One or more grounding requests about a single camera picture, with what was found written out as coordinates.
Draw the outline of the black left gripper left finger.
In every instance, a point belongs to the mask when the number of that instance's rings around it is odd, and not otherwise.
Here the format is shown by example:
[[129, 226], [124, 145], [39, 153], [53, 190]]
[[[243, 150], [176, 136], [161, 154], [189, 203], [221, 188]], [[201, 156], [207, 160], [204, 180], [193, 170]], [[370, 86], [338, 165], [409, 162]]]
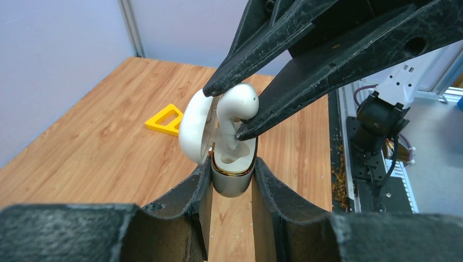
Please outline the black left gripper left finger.
[[153, 202], [1, 210], [1, 261], [206, 261], [211, 160]]

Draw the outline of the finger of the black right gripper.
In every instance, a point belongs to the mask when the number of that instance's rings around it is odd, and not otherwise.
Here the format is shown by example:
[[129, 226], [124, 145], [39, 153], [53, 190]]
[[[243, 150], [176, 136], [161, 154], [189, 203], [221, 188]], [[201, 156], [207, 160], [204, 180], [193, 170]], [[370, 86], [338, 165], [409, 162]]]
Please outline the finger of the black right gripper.
[[289, 61], [237, 131], [255, 138], [330, 91], [462, 39], [462, 1], [391, 11]]
[[314, 30], [338, 1], [248, 1], [225, 59], [203, 87], [220, 96]]

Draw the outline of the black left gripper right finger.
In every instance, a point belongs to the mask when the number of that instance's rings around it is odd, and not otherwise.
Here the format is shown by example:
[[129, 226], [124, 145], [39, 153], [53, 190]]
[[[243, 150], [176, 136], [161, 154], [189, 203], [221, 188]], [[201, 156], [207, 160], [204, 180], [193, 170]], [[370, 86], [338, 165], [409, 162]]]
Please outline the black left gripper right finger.
[[261, 158], [252, 220], [256, 261], [462, 261], [462, 218], [329, 212], [289, 188]]

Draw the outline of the white stem earbud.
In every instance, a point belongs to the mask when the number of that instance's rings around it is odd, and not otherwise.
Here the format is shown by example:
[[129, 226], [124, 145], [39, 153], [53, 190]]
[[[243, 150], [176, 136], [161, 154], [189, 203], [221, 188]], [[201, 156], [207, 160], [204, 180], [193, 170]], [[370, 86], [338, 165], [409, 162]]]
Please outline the white stem earbud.
[[216, 113], [219, 128], [228, 150], [236, 150], [239, 147], [239, 141], [236, 138], [235, 119], [249, 120], [257, 114], [258, 109], [258, 94], [250, 84], [240, 83], [221, 96]]

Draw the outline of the white gold-trimmed earbud case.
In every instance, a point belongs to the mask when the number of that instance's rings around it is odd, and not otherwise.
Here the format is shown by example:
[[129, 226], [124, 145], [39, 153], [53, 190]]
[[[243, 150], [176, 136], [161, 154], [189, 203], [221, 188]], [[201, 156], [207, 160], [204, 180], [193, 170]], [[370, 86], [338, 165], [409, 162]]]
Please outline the white gold-trimmed earbud case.
[[[258, 139], [239, 140], [236, 150], [225, 146], [217, 118], [221, 97], [206, 97], [198, 91], [189, 101], [179, 129], [183, 154], [197, 164], [211, 159], [212, 183], [227, 198], [238, 197], [250, 185], [257, 159]], [[236, 134], [244, 120], [236, 118]]]

